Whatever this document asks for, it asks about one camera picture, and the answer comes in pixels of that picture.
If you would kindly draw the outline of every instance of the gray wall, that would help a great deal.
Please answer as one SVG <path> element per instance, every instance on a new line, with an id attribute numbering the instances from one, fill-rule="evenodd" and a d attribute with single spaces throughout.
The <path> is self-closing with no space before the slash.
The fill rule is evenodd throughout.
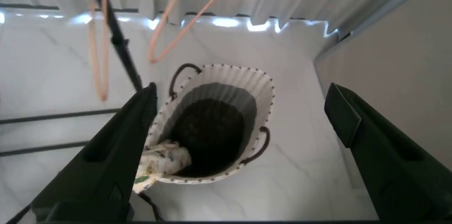
<path id="1" fill-rule="evenodd" d="M 452 170 L 452 0 L 407 0 L 316 60 Z"/>

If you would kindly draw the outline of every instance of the floor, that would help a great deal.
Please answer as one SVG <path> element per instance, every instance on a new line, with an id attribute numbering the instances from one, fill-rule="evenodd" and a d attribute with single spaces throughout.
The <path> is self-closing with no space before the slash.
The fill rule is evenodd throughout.
<path id="1" fill-rule="evenodd" d="M 97 99 L 86 15 L 69 19 L 49 11 L 4 12 L 0 24 L 0 119 L 116 108 L 133 95 L 133 86 L 110 47 L 109 97 L 106 102 Z M 219 182 L 156 184 L 147 194 L 165 219 L 377 219 L 369 195 L 350 186 L 337 138 L 323 113 L 312 59 L 337 40 L 335 34 L 324 32 L 324 22 L 291 20 L 280 29 L 275 19 L 252 27 L 247 18 L 202 17 L 163 61 L 149 64 L 148 41 L 157 20 L 120 16 L 143 84 L 156 82 L 159 104 L 167 97 L 172 74 L 186 62 L 255 67 L 275 81 L 272 141 L 267 151 Z M 180 30 L 179 25 L 166 25 L 156 54 Z M 0 149 L 88 140 L 111 117 L 103 114 L 2 125 Z M 79 150 L 0 158 L 0 222 L 32 201 Z"/>

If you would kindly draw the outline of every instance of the black stand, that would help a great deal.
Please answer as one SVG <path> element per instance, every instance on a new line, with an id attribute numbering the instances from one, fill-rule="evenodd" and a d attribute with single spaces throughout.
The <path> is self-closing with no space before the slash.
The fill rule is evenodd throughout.
<path id="1" fill-rule="evenodd" d="M 112 44 L 118 54 L 119 59 L 121 60 L 122 65 L 126 69 L 127 75 L 129 76 L 131 82 L 133 83 L 135 90 L 138 92 L 143 89 L 143 86 L 141 85 L 140 76 L 138 75 L 135 65 L 133 64 L 131 55 L 129 53 L 129 48 L 127 47 L 129 40 L 124 39 L 121 28 L 119 27 L 116 16 L 114 16 L 112 5 L 109 0 L 107 0 L 107 18 L 108 18 L 107 23 L 108 23 L 110 32 L 112 34 L 112 39 L 111 39 Z M 116 113 L 119 110 L 120 109 L 117 108 L 117 109 L 108 109 L 108 110 L 73 112 L 73 113 L 65 113 L 65 114 L 50 114 L 50 115 L 43 115 L 43 116 L 36 116 L 36 117 L 24 117 L 24 118 L 16 118 L 16 119 L 4 119 L 4 120 L 0 120 L 0 125 L 14 124 L 14 123 L 19 123 L 19 122 L 35 122 L 35 121 L 42 121 L 42 120 L 47 120 L 47 119 L 83 117 L 83 116 L 90 116 L 90 115 L 96 115 L 96 114 L 111 114 L 111 113 Z M 64 149 L 64 148 L 71 148 L 71 147 L 79 147 L 79 146 L 84 146 L 86 143 L 87 143 L 87 141 L 0 152 L 0 157 L 10 156 L 10 155 L 18 155 L 18 154 L 24 154 L 24 153 L 35 153 L 35 152 L 39 152 L 39 151 L 48 151 L 48 150 Z"/>

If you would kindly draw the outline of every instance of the woven basket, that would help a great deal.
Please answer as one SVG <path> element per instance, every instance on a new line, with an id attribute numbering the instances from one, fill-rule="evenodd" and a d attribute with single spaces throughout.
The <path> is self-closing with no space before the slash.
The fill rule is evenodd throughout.
<path id="1" fill-rule="evenodd" d="M 193 68 L 196 75 L 174 90 L 177 76 L 185 68 Z M 189 150 L 193 163 L 158 180 L 211 183 L 233 175 L 259 157 L 270 142 L 265 125 L 273 107 L 273 91 L 272 78 L 259 69 L 182 65 L 171 81 L 168 100 L 149 128 L 145 145 L 155 146 L 169 138 L 179 141 Z M 257 150 L 261 134 L 266 139 Z"/>

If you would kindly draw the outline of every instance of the brown handle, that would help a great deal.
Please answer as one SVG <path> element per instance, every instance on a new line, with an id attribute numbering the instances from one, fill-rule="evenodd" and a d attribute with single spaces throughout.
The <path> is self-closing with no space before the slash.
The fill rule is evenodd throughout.
<path id="1" fill-rule="evenodd" d="M 251 161 L 253 161 L 253 160 L 259 158 L 259 157 L 262 155 L 262 153 L 263 153 L 264 151 L 266 151 L 266 149 L 267 149 L 267 147 L 268 147 L 268 144 L 270 143 L 270 130 L 269 130 L 266 126 L 262 126 L 260 130 L 261 130 L 262 132 L 265 132 L 265 133 L 266 133 L 266 135 L 267 135 L 266 141 L 265 141 L 265 143 L 263 143 L 263 146 L 262 146 L 262 148 L 259 150 L 259 152 L 257 152 L 256 154 L 254 154 L 254 155 L 251 156 L 250 158 L 247 158 L 247 159 L 245 159 L 245 160 L 242 160 L 242 163 L 245 164 L 245 165 L 248 164 L 248 163 L 250 163 Z"/>
<path id="2" fill-rule="evenodd" d="M 195 64 L 182 64 L 177 70 L 176 73 L 174 73 L 174 76 L 171 79 L 171 84 L 169 85 L 169 96 L 171 96 L 171 99 L 174 100 L 177 97 L 176 92 L 174 91 L 174 84 L 176 83 L 177 76 L 185 69 L 185 68 L 193 68 L 196 70 L 197 73 L 201 73 L 202 70 L 197 67 Z"/>

